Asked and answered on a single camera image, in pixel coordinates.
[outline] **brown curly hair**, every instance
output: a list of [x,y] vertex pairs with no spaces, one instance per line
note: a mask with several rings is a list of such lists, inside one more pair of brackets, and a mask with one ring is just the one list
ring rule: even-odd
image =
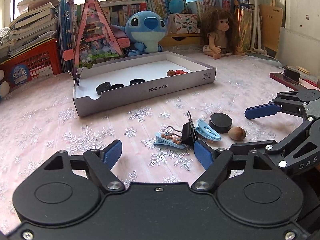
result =
[[228,40],[227,49],[235,53],[237,45],[239,43],[239,29],[236,19],[231,13],[221,8],[212,8],[207,11],[200,19],[200,36],[204,42],[204,45],[209,45],[208,33],[214,32],[219,20],[229,20],[229,29],[226,31],[226,37]]

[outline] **cardboard box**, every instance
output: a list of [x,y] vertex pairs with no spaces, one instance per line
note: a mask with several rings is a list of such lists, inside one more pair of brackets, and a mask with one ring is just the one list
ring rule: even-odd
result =
[[172,33],[197,33],[198,21],[196,14],[170,14],[170,30]]
[[[168,70],[182,69],[185,74],[167,77]],[[213,83],[216,68],[172,52],[158,52],[116,59],[78,69],[74,84],[73,102],[79,117],[95,114],[179,90]],[[133,79],[145,82],[130,85]],[[123,87],[102,92],[102,83],[123,84]]]

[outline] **table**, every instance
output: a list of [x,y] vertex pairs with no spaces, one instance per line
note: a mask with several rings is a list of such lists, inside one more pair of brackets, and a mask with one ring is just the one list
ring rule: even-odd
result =
[[[255,57],[213,60],[195,50],[179,53],[217,67],[216,81],[110,111],[79,118],[72,101],[73,81],[64,73],[29,82],[10,93],[0,105],[0,230],[8,233],[19,224],[12,206],[15,188],[52,154],[61,149],[70,155],[104,148],[115,139],[123,143],[122,156],[112,171],[128,187],[130,182],[178,182],[192,184],[204,172],[192,150],[155,147],[155,133],[171,125],[181,129],[188,109],[210,116],[228,114],[233,126],[244,128],[245,141],[280,141],[302,119],[278,113],[247,120],[247,107],[268,103],[277,92],[289,91],[269,78],[279,72],[275,62]],[[234,143],[223,134],[213,148]],[[75,171],[84,176],[84,172]]]

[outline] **red plastic crate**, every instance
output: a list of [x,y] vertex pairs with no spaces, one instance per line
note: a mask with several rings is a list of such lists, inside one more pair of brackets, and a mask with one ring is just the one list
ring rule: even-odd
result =
[[11,88],[39,77],[60,74],[59,41],[51,39],[38,45],[5,61],[0,65],[0,69],[4,71],[4,79]]

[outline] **label sticker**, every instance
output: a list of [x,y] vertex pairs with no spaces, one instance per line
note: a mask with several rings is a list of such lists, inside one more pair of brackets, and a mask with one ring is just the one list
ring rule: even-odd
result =
[[36,70],[36,74],[38,75],[38,78],[45,77],[45,76],[53,76],[53,71],[52,71],[51,65]]
[[28,81],[30,77],[29,69],[26,65],[17,65],[10,72],[10,82],[12,84],[21,85]]

